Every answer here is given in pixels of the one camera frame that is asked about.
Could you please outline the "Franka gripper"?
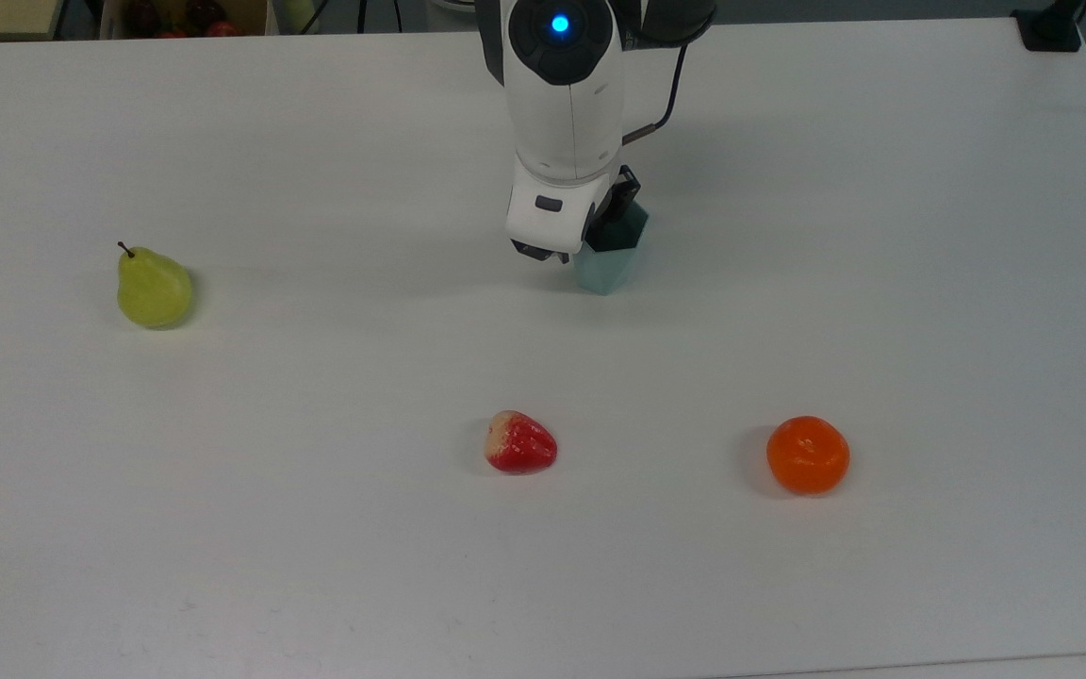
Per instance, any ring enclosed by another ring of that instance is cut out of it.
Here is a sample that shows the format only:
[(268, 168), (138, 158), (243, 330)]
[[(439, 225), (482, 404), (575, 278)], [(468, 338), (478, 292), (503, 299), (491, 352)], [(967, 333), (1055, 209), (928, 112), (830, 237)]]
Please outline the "Franka gripper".
[(523, 257), (568, 265), (583, 246), (592, 251), (636, 248), (643, 227), (630, 218), (641, 184), (626, 164), (588, 181), (540, 179), (516, 158), (505, 232)]

